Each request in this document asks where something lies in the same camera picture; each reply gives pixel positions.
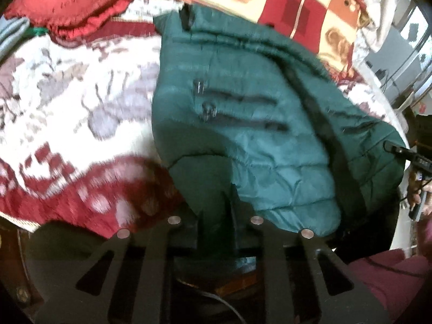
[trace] window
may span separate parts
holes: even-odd
[[[400,34],[405,40],[408,40],[412,48],[415,49],[418,46],[419,42],[422,40],[427,30],[428,23],[423,17],[423,13],[418,7],[416,7]]]
[[[432,36],[429,35],[429,38],[427,38],[425,44],[418,53],[418,58],[420,59],[420,66],[422,69],[430,66],[432,60]]]

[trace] jacket zipper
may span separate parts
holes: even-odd
[[[224,100],[234,100],[237,102],[245,102],[245,103],[268,103],[272,105],[276,105],[276,100],[272,98],[268,98],[260,95],[252,95],[252,96],[242,96],[231,94],[230,92],[214,89],[204,86],[204,82],[202,80],[194,81],[195,92],[198,96],[211,96],[211,97],[219,97]]]
[[[275,122],[271,120],[244,120],[236,117],[218,113],[214,104],[205,102],[202,104],[202,114],[200,118],[205,123],[220,124],[224,126],[237,126],[242,128],[256,128],[261,130],[273,131],[288,131],[288,126],[284,123]]]

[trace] green puffer jacket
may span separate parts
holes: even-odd
[[[404,162],[389,124],[366,115],[303,46],[204,6],[155,18],[156,148],[186,202],[215,231],[231,184],[279,228],[324,236],[393,197]]]

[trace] black cable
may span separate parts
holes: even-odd
[[[411,273],[411,272],[407,272],[405,270],[401,270],[401,269],[396,269],[396,268],[392,268],[390,266],[385,266],[381,263],[375,262],[373,259],[371,259],[370,257],[365,257],[364,258],[369,264],[371,264],[372,266],[377,266],[386,270],[389,270],[390,272],[394,272],[394,273],[398,273],[398,274],[403,274],[403,275],[408,275],[408,276],[413,276],[415,278],[420,278],[420,279],[425,279],[426,276],[421,275],[421,274],[415,274],[415,273]]]
[[[241,316],[241,314],[232,305],[230,305],[228,302],[226,302],[223,298],[219,297],[218,295],[212,294],[211,292],[198,290],[195,288],[191,288],[191,290],[200,294],[201,296],[208,297],[209,299],[213,299],[213,300],[216,300],[216,301],[223,303],[225,306],[227,306],[230,310],[232,310],[234,312],[234,314],[237,316],[237,318],[241,321],[241,324],[247,324],[247,322]]]
[[[416,52],[417,50],[416,50],[416,48],[413,48],[413,51],[412,51],[412,53],[410,53],[410,55],[407,57],[407,59],[405,60],[405,61],[403,61],[402,62],[402,64],[399,66],[399,68],[398,69],[396,69],[396,71],[394,71],[394,73],[391,75],[391,77],[390,78],[392,78],[397,72],[399,72],[400,71],[400,69],[408,62],[408,60],[410,59],[410,57]]]
[[[384,94],[385,91],[387,90],[388,75],[390,74],[390,72],[388,71],[388,69],[385,69],[384,72],[386,73],[386,76],[385,76],[384,84],[382,85],[382,87],[384,87],[384,89],[383,89],[383,91],[382,91],[383,94]]]
[[[419,190],[421,190],[422,188],[424,188],[427,184],[429,184],[432,181],[432,179],[429,179],[425,184],[423,184],[422,186],[420,186]],[[399,200],[399,203],[401,203],[402,201],[405,201],[408,198],[408,195],[405,196],[403,199]]]

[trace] pillowcase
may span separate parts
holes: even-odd
[[[28,17],[37,27],[64,39],[96,31],[111,16],[124,11],[132,0],[14,0],[6,18]]]

